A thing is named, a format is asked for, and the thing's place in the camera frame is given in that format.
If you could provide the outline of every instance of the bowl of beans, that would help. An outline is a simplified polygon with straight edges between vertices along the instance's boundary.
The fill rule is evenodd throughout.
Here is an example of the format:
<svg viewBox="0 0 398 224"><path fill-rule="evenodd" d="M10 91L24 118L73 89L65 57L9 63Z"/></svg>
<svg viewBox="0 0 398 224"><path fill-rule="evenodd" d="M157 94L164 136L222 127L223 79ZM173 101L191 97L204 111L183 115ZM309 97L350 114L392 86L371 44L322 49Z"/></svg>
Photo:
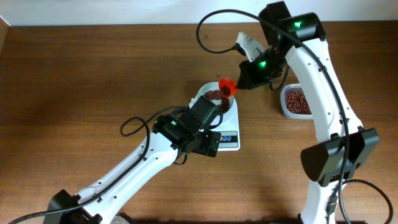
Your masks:
<svg viewBox="0 0 398 224"><path fill-rule="evenodd" d="M197 99L199 99L199 97L202 95L211 100L216 106L218 106L222 110L222 112L224 113L223 123L229 121L229 119L232 118L234 114L232 106L234 104L235 99L233 96L225 98L223 94L220 92L218 82L211 82L202 86L198 91L196 97L191 99L189 107L191 108L192 105L197 101ZM218 124L219 120L220 116L217 116L217 118L212 122L212 125Z"/></svg>
<svg viewBox="0 0 398 224"><path fill-rule="evenodd" d="M280 103L288 119L313 119L300 84L290 84L280 93Z"/></svg>

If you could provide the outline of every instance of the white container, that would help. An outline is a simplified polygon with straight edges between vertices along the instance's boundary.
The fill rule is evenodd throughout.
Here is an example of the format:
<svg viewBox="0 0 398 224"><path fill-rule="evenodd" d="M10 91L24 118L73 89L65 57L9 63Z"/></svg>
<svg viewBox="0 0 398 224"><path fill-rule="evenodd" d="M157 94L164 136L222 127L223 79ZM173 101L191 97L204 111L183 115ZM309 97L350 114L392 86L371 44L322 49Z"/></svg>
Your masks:
<svg viewBox="0 0 398 224"><path fill-rule="evenodd" d="M290 84L285 86L285 88L280 93L280 105L284 111L284 115L287 119L313 119L312 114L296 114L290 112L286 107L285 94L288 92L303 92L300 84Z"/></svg>
<svg viewBox="0 0 398 224"><path fill-rule="evenodd" d="M191 102L189 103L189 108L191 108L193 106L193 104L199 99L200 96L204 95L206 92L208 92L210 90L219 90L218 82L211 82L211 83L207 83L206 85L202 86L200 88L200 90L198 91L198 94L196 95L196 97L191 99ZM234 102L235 102L234 96L231 96L228 99L229 99L229 109L223 115L222 124L227 123L233 117L233 115L235 114L234 110L236 110L236 107L232 107L234 105ZM221 104L221 100L212 100L212 102L215 105ZM216 125L216 124L218 124L219 121L220 121L220 116L218 115L213 120L211 125Z"/></svg>

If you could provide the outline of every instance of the wooden table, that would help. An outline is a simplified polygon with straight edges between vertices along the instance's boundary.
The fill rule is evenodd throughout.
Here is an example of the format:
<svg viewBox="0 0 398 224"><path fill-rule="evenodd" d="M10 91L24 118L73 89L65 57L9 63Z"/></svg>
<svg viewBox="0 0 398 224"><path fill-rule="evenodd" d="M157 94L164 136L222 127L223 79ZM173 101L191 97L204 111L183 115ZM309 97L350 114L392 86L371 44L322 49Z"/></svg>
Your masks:
<svg viewBox="0 0 398 224"><path fill-rule="evenodd" d="M347 99L365 128L380 136L355 177L379 186L398 208L398 22L324 27ZM195 29L11 27L0 60L0 222L45 210L59 190L74 194L112 169L144 138L144 132L120 136L129 117L188 105L202 85L221 77L237 80L245 58L205 52ZM259 24L205 25L201 37L221 50L240 30L266 46ZM287 83L297 83L293 73ZM284 118L279 97L267 86L239 92L241 149L215 159L191 155L184 166L164 169L122 211L136 220L295 218L308 187L300 152L317 141L312 121ZM387 218L386 203L367 186L347 186L345 205L352 220Z"/></svg>

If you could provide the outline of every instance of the brown tabletop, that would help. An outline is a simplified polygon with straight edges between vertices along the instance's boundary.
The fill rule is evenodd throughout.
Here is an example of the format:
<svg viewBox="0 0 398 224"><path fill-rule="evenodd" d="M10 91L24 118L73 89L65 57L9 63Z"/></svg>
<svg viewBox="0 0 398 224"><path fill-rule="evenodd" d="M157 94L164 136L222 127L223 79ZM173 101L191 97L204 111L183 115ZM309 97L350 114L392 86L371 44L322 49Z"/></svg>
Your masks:
<svg viewBox="0 0 398 224"><path fill-rule="evenodd" d="M324 28L348 101L380 137L355 177L379 186L398 208L398 22L325 22ZM205 52L195 29L11 27L0 59L0 223L45 210L59 190L74 194L111 170L144 138L144 132L120 136L126 119L186 106L202 85L222 77L237 80L245 57ZM259 24L204 25L201 37L221 50L239 31L266 46ZM293 72L287 83L297 83ZM159 172L121 211L137 220L295 218L307 198L300 152L317 143L313 122L285 119L280 93L267 86L241 91L236 101L239 151L191 155L184 166ZM387 218L386 203L367 186L347 186L344 199L352 220Z"/></svg>

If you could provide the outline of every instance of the green light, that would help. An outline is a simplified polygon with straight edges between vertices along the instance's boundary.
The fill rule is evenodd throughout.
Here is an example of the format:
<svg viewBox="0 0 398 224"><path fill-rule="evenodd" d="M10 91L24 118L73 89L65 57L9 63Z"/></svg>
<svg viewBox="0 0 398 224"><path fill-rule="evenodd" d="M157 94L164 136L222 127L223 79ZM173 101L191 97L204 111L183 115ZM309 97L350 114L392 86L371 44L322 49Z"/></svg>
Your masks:
<svg viewBox="0 0 398 224"><path fill-rule="evenodd" d="M294 23L294 26L295 26L296 28L300 28L300 27L301 27L301 21L300 21L300 22L295 22L295 23Z"/></svg>
<svg viewBox="0 0 398 224"><path fill-rule="evenodd" d="M262 62L259 63L260 68L265 68L266 65L267 65L266 61L262 61Z"/></svg>

